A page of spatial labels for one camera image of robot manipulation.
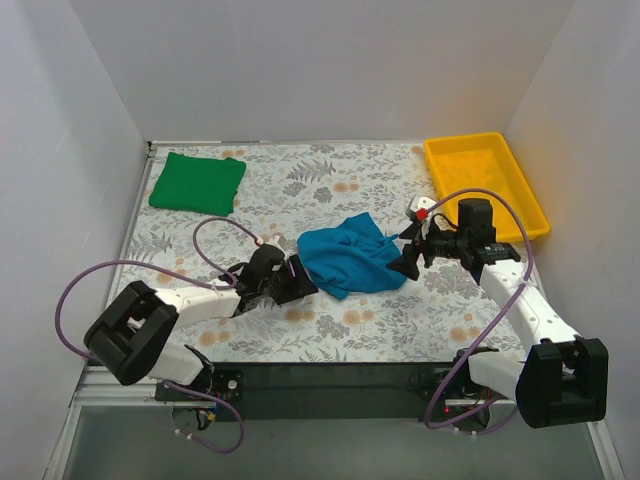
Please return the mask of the blue t shirt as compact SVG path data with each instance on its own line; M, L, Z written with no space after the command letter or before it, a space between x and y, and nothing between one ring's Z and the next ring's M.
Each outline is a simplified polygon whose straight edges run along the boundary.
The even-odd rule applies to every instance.
M312 282L338 300L350 293L397 290L406 277L387 267L400 257L394 235L385 236L365 212L339 226L303 233L298 256Z

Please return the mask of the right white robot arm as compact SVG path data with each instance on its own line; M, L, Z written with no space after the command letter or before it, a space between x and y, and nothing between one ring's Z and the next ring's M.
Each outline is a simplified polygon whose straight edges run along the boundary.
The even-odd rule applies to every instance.
M609 353L604 343L587 339L569 326L532 281L533 265L524 263L508 243L498 241L489 200L462 199L458 223L441 229L435 201L414 198L407 210L411 221L400 237L402 254L391 270L411 280L419 277L418 263L455 259L494 301L499 319L507 319L526 351L518 362L479 340L461 350L453 367L431 397L427 410L453 384L464 397L484 390L495 398L515 402L525 423L544 428L597 422L606 414Z

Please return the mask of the yellow plastic tray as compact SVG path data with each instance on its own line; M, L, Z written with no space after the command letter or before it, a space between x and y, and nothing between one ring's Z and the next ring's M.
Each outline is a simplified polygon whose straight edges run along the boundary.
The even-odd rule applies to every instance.
M501 133L427 139L424 151L440 199L466 188L483 188L512 207L530 239L550 233L550 223Z

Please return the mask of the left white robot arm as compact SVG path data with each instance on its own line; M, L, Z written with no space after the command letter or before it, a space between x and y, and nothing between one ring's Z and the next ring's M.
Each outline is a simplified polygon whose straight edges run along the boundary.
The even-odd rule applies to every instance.
M218 318L240 316L270 299L278 306L316 294L297 255L263 245L211 285L153 289L128 284L91 325L84 344L124 386L149 377L169 380L193 400L213 386L214 365L196 348L170 340L173 331Z

